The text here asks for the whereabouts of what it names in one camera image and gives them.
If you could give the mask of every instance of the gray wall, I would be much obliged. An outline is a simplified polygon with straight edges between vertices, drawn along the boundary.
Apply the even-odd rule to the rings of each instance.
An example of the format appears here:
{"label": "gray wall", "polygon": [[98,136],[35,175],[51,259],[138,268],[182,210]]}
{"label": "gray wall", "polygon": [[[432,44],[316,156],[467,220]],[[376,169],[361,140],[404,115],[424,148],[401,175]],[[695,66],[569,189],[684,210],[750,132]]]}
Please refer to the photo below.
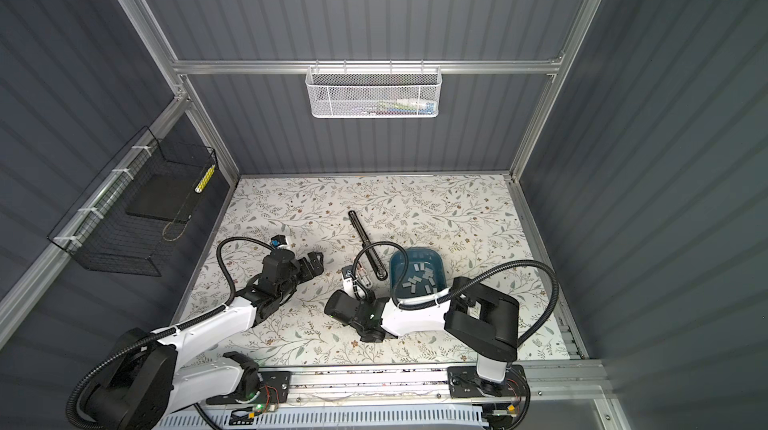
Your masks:
{"label": "gray wall", "polygon": [[192,76],[243,174],[507,170],[545,75],[443,78],[440,114],[319,119],[303,76]]}
{"label": "gray wall", "polygon": [[[58,217],[173,95],[114,0],[0,0],[0,23],[5,295]],[[186,117],[168,137],[200,143]],[[64,401],[114,339],[170,321],[227,190],[217,173],[161,278],[64,268],[0,351],[0,427],[70,428]]]}
{"label": "gray wall", "polygon": [[0,0],[0,295],[173,94],[113,0]]}
{"label": "gray wall", "polygon": [[[147,0],[186,60],[547,60],[581,0]],[[194,76],[244,174],[508,169],[544,76],[447,76],[434,119],[315,119],[302,77]]]}
{"label": "gray wall", "polygon": [[531,60],[581,0],[147,0],[185,60]]}
{"label": "gray wall", "polygon": [[767,45],[768,0],[606,0],[523,176],[639,430],[764,427]]}

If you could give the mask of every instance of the black wire basket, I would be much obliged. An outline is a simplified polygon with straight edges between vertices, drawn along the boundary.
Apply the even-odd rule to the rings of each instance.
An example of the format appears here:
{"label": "black wire basket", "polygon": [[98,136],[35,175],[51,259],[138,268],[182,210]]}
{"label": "black wire basket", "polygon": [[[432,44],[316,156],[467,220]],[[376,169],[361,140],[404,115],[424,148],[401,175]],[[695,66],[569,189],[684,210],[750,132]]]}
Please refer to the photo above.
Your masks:
{"label": "black wire basket", "polygon": [[160,276],[218,171],[209,147],[152,139],[139,150],[92,205],[71,209],[76,224],[62,217],[48,235],[85,269]]}

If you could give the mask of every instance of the yellow marker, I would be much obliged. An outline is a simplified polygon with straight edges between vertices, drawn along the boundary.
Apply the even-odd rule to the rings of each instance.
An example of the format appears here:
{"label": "yellow marker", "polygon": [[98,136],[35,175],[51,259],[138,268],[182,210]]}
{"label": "yellow marker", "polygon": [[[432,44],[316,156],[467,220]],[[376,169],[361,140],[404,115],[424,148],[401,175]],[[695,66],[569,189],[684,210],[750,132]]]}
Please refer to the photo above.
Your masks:
{"label": "yellow marker", "polygon": [[203,192],[205,185],[207,185],[208,182],[210,181],[210,177],[214,175],[215,169],[216,169],[216,165],[211,165],[210,168],[208,168],[208,171],[206,171],[205,176],[203,176],[203,179],[200,180],[200,183],[197,183],[197,186],[194,189],[195,193]]}

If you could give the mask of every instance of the black mounting plate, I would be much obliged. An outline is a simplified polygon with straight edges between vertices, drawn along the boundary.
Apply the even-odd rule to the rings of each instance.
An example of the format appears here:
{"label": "black mounting plate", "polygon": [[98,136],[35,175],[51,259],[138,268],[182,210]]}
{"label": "black mounting plate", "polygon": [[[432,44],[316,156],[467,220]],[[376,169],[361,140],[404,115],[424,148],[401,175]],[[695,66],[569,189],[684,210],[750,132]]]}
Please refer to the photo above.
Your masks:
{"label": "black mounting plate", "polygon": [[[525,377],[525,370],[520,365],[513,365],[514,370]],[[471,366],[448,367],[448,389],[451,392],[451,398],[483,398],[488,397],[480,392],[480,377],[478,377],[477,368]],[[514,380],[514,373],[507,370],[504,380]],[[500,385],[499,391],[501,397],[520,397],[522,385],[513,385],[505,381]]]}
{"label": "black mounting plate", "polygon": [[[288,401],[288,390],[290,389],[290,372],[259,372],[262,378],[262,386],[267,385],[277,390],[277,402],[285,403]],[[270,404],[274,403],[275,392],[270,388]],[[206,399],[208,405],[243,405],[237,403],[234,398],[226,395],[219,395]],[[266,392],[261,392],[261,395],[256,397],[256,400],[249,404],[255,405],[257,403],[266,404]]]}

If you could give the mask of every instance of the floral print tablecloth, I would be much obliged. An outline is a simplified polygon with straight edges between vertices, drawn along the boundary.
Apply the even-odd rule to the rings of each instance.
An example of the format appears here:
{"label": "floral print tablecloth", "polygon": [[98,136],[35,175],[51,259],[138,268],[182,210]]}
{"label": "floral print tablecloth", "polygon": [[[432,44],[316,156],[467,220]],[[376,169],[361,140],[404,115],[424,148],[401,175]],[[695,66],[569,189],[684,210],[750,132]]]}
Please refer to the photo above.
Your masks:
{"label": "floral print tablecloth", "polygon": [[[347,217],[350,209],[357,211],[371,241],[391,240],[406,248],[427,246],[437,251],[449,285],[456,276],[474,276],[498,263],[531,257],[501,175],[243,179],[197,277],[184,318],[225,300],[227,287],[216,264],[215,246],[230,236],[267,241],[273,235],[289,235],[297,256],[324,253],[325,273],[300,285],[293,299],[261,325],[226,339],[193,363],[232,350],[264,366],[474,361],[475,352],[447,332],[362,343],[352,328],[322,312],[328,297],[341,288],[341,268],[360,250],[360,238]],[[392,251],[379,248],[385,264]],[[261,272],[264,253],[242,242],[225,247],[224,260],[238,289]],[[388,292],[387,281],[373,281],[377,295]],[[521,331],[538,318],[548,299],[533,269],[505,271],[485,284],[520,301]],[[568,358],[553,318],[523,344],[518,357]]]}

